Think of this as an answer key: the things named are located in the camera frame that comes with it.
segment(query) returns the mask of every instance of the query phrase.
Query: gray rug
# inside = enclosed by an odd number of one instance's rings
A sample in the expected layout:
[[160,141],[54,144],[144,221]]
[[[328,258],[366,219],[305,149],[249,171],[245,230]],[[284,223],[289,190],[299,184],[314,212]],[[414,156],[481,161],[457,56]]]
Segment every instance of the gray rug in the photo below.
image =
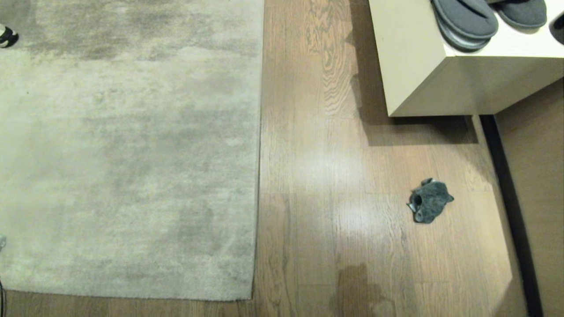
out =
[[3,0],[0,275],[13,290],[252,289],[263,0]]

